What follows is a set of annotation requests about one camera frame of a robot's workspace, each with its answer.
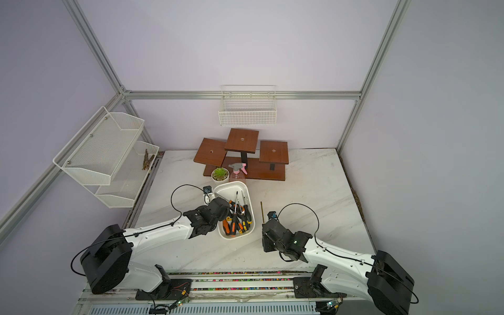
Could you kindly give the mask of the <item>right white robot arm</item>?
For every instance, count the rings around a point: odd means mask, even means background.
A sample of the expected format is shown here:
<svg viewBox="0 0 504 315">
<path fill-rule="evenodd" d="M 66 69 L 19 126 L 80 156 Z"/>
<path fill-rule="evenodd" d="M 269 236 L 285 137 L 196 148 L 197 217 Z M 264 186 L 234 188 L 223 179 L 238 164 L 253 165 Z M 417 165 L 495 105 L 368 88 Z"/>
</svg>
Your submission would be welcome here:
<svg viewBox="0 0 504 315">
<path fill-rule="evenodd" d="M 306 232 L 291 232 L 278 219 L 262 224 L 263 249 L 315 267 L 315 282 L 330 293 L 371 301 L 384 314 L 408 314 L 414 280 L 385 251 L 357 253 L 322 242 Z"/>
</svg>

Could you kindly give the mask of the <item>brown wooden tiered stand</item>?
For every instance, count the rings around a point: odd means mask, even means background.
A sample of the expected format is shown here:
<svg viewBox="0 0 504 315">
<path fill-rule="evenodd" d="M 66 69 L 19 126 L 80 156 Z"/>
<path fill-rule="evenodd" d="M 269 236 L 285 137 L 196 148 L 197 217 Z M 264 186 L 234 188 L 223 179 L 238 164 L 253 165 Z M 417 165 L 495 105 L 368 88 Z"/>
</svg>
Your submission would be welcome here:
<svg viewBox="0 0 504 315">
<path fill-rule="evenodd" d="M 259 140 L 256 130 L 232 128 L 226 141 L 204 138 L 194 162 L 205 165 L 205 177 L 219 167 L 233 173 L 229 165 L 240 164 L 247 179 L 285 181 L 290 159 L 286 141 Z"/>
</svg>

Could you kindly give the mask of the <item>aluminium cage frame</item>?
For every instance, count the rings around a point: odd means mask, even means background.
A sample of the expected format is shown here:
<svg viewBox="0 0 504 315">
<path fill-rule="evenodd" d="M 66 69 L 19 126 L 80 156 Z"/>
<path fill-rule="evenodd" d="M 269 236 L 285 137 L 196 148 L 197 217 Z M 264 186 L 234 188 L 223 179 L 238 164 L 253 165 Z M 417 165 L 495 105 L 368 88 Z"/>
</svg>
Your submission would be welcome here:
<svg viewBox="0 0 504 315">
<path fill-rule="evenodd" d="M 79 3 L 77 1 L 64 1 L 65 8 L 76 23 L 78 30 L 81 32 L 84 40 L 88 44 L 98 64 L 102 68 L 104 74 L 109 80 L 116 94 L 110 99 L 106 105 L 106 109 L 112 110 L 119 104 L 124 104 L 128 113 L 137 115 L 138 112 L 131 104 L 132 100 L 220 100 L 223 95 L 247 95 L 245 91 L 128 91 L 121 85 L 119 77 L 102 46 L 98 43 L 98 39 L 94 34 L 90 24 L 85 17 Z M 336 151 L 341 153 L 348 140 L 360 111 L 365 103 L 365 99 L 369 94 L 371 86 L 379 72 L 379 68 L 387 54 L 387 51 L 396 34 L 396 30 L 400 26 L 406 11 L 408 10 L 409 1 L 397 1 L 392 16 L 386 27 L 384 36 L 379 44 L 379 48 L 371 63 L 369 72 L 364 80 L 362 88 L 359 91 L 277 91 L 277 100 L 354 100 L 355 105 L 350 113 L 349 120 L 346 123 L 341 139 L 338 142 Z M 15 235 L 21 224 L 25 222 L 31 214 L 36 203 L 42 198 L 42 195 L 50 188 L 52 183 L 60 174 L 60 169 L 56 165 L 51 165 L 41 177 L 30 187 L 23 197 L 13 206 L 13 208 L 1 219 L 1 247 L 4 247 L 8 241 Z"/>
</svg>

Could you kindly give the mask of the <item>white mesh shelf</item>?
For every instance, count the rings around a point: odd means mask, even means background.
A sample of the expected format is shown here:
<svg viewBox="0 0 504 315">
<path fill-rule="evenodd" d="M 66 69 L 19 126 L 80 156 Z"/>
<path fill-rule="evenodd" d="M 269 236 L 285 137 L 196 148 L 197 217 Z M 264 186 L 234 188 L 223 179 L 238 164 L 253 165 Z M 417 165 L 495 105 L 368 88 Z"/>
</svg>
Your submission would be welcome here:
<svg viewBox="0 0 504 315">
<path fill-rule="evenodd" d="M 146 149 L 150 154 L 156 156 L 159 152 L 158 146 L 136 141 L 113 178 L 112 183 L 98 186 L 97 191 L 93 192 L 92 195 L 109 208 L 133 207 L 154 163 L 153 160 L 150 168 L 143 170 Z"/>
<path fill-rule="evenodd" d="M 82 186 L 108 186 L 144 129 L 144 120 L 100 108 L 53 163 Z"/>
</svg>

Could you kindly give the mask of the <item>small potted green plant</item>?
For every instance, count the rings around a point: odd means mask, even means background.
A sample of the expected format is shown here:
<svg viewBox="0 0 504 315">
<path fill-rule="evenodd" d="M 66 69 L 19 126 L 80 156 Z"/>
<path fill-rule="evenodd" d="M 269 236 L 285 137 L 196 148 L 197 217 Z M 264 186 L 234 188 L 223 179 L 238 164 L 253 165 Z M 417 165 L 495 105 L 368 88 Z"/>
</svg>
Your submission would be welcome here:
<svg viewBox="0 0 504 315">
<path fill-rule="evenodd" d="M 225 167 L 218 167 L 211 173 L 211 179 L 216 186 L 227 183 L 229 181 L 230 173 Z"/>
</svg>

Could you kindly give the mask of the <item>lower white mesh shelf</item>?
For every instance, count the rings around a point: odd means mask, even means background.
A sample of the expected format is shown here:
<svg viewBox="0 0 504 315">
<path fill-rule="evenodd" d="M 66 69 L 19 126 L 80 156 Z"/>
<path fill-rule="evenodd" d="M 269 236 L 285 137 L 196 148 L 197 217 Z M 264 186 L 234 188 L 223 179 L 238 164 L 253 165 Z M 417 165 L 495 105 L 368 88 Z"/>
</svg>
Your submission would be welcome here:
<svg viewBox="0 0 504 315">
<path fill-rule="evenodd" d="M 143 170 L 146 149 L 150 154 L 156 156 L 159 152 L 158 146 L 136 141 L 113 178 L 112 183 L 98 186 L 97 191 L 93 192 L 92 195 L 109 208 L 133 207 L 154 163 L 153 160 L 150 168 Z"/>
</svg>

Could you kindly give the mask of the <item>white plastic storage box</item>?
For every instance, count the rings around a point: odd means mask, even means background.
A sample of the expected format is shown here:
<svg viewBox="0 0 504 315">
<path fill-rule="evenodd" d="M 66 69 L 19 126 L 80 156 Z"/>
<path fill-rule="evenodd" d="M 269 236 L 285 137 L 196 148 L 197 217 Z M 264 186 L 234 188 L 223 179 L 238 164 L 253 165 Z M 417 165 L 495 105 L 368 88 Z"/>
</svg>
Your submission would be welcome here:
<svg viewBox="0 0 504 315">
<path fill-rule="evenodd" d="M 252 226 L 249 230 L 246 230 L 243 226 L 243 204 L 245 196 L 246 203 L 249 206 L 252 217 Z M 218 224 L 218 231 L 222 238 L 225 240 L 237 240 L 245 236 L 249 236 L 255 229 L 255 218 L 253 214 L 253 209 L 251 206 L 251 198 L 249 195 L 249 190 L 246 184 L 240 181 L 228 182 L 215 187 L 213 191 L 214 198 L 223 198 L 229 201 L 230 210 L 228 216 L 232 217 L 232 236 L 226 236 L 223 231 L 223 222 Z"/>
</svg>

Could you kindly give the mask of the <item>pink spray bottle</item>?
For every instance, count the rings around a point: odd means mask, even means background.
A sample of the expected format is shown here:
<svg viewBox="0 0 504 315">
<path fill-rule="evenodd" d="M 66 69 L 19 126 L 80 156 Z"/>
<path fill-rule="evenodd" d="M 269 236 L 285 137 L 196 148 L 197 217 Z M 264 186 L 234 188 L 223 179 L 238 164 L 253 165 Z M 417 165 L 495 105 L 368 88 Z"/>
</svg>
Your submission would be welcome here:
<svg viewBox="0 0 504 315">
<path fill-rule="evenodd" d="M 235 182 L 235 181 L 240 181 L 245 183 L 246 182 L 246 175 L 248 174 L 246 170 L 247 164 L 245 163 L 235 163 L 235 164 L 230 164 L 229 168 L 232 169 L 232 172 L 230 173 L 230 182 Z"/>
</svg>

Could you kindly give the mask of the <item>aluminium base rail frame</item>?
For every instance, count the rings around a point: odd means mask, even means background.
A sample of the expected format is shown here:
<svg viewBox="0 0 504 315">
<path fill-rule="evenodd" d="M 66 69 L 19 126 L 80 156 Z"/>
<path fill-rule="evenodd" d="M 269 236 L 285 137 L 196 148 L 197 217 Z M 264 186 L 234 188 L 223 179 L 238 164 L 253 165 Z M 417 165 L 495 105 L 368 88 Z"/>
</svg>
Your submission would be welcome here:
<svg viewBox="0 0 504 315">
<path fill-rule="evenodd" d="M 174 299 L 140 298 L 136 290 L 113 289 L 94 295 L 84 289 L 73 314 L 379 314 L 372 302 L 349 294 L 298 297 L 307 271 L 174 273 L 173 283 L 185 295 Z"/>
</svg>

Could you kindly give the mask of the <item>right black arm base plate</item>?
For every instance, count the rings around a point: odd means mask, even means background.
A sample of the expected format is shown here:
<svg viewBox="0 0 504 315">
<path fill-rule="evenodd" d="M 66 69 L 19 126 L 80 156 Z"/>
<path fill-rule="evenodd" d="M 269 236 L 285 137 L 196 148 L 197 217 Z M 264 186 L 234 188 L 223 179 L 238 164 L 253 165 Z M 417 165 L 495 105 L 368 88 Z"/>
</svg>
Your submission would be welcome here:
<svg viewBox="0 0 504 315">
<path fill-rule="evenodd" d="M 322 275 L 327 266 L 318 264 L 310 277 L 293 278 L 294 295 L 297 299 L 345 298 L 346 293 L 330 292 L 322 285 Z"/>
</svg>

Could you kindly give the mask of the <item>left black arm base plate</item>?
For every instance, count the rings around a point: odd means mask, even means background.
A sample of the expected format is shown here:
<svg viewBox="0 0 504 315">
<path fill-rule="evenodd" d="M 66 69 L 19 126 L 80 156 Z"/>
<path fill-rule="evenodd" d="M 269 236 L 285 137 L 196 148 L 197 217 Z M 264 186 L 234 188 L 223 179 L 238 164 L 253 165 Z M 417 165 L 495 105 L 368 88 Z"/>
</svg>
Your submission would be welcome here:
<svg viewBox="0 0 504 315">
<path fill-rule="evenodd" d="M 155 265 L 155 267 L 161 274 L 161 284 L 150 293 L 137 290 L 135 296 L 137 301 L 151 301 L 152 299 L 155 301 L 182 301 L 189 296 L 192 285 L 191 279 L 170 279 L 163 266 Z"/>
</svg>

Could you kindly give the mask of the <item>upper white mesh shelf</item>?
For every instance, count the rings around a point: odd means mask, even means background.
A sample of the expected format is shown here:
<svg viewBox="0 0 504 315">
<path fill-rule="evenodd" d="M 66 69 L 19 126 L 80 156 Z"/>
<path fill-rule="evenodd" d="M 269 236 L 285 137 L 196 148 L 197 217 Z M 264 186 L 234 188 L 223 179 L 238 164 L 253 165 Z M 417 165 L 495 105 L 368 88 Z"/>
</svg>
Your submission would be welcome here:
<svg viewBox="0 0 504 315">
<path fill-rule="evenodd" d="M 144 120 L 100 108 L 53 163 L 82 186 L 108 186 L 144 129 Z"/>
</svg>

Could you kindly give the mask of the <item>brown twigs on shelf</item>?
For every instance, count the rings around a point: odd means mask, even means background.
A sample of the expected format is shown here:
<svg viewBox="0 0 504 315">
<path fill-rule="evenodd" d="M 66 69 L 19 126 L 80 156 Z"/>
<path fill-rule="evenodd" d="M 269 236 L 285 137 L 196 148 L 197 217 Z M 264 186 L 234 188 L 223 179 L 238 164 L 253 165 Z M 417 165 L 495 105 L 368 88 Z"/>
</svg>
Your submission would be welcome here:
<svg viewBox="0 0 504 315">
<path fill-rule="evenodd" d="M 150 154 L 149 151 L 146 149 L 144 153 L 144 160 L 143 160 L 143 170 L 148 170 L 150 168 L 151 163 L 155 159 L 156 155 L 155 154 Z"/>
</svg>

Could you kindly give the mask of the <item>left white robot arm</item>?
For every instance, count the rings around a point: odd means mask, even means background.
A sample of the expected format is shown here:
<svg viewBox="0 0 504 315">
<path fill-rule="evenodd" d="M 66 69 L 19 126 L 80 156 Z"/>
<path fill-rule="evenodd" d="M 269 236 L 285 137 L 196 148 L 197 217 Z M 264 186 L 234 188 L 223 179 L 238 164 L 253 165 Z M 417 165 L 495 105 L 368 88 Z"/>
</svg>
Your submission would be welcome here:
<svg viewBox="0 0 504 315">
<path fill-rule="evenodd" d="M 105 228 L 80 258 L 91 292 L 101 295 L 119 287 L 169 297 L 175 287 L 163 266 L 143 265 L 135 258 L 168 243 L 206 235 L 229 212 L 229 201 L 217 197 L 178 219 L 143 228 Z"/>
</svg>

